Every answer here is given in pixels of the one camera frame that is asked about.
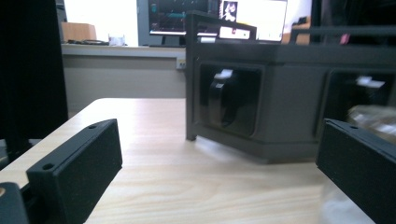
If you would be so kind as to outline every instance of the computer screen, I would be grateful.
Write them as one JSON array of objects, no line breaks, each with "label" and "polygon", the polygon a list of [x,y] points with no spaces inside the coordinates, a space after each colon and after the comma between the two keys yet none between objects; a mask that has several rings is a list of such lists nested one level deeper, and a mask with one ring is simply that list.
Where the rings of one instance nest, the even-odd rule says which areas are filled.
[{"label": "computer screen", "polygon": [[185,35],[186,12],[219,15],[219,0],[148,0],[150,35]]},{"label": "computer screen", "polygon": [[219,0],[219,17],[257,27],[257,39],[281,41],[286,0]]}]

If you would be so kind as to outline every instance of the wooden table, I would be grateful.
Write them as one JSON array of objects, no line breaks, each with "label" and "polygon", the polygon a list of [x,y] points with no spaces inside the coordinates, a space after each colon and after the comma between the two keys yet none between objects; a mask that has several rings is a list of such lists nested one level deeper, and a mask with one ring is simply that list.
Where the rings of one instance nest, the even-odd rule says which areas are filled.
[{"label": "wooden table", "polygon": [[313,162],[258,163],[185,139],[184,99],[100,99],[0,172],[25,171],[86,126],[118,119],[123,168],[87,223],[318,223],[326,177]]}]

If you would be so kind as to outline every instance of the wall outlet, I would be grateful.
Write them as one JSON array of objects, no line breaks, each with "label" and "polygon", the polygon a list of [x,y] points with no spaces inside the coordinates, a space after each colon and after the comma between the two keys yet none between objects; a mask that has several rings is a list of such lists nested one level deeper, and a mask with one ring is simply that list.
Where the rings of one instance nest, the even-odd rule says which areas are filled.
[{"label": "wall outlet", "polygon": [[176,58],[176,69],[186,68],[186,58]]}]

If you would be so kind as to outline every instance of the monitor stand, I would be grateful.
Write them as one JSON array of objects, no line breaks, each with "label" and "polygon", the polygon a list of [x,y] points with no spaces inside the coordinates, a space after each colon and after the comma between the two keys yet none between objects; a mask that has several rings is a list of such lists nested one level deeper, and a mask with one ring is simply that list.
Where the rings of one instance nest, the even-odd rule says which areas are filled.
[{"label": "monitor stand", "polygon": [[154,48],[186,48],[186,37],[163,35],[161,45],[149,45]]}]

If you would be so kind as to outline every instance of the black panel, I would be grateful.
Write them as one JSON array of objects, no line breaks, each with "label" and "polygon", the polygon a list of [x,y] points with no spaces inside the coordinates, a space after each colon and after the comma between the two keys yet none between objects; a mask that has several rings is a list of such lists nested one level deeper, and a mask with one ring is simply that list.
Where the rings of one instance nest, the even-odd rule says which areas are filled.
[{"label": "black panel", "polygon": [[396,146],[363,129],[326,120],[318,168],[375,223],[396,222]]},{"label": "black panel", "polygon": [[44,138],[68,118],[55,1],[2,1],[0,49],[0,137]]}]

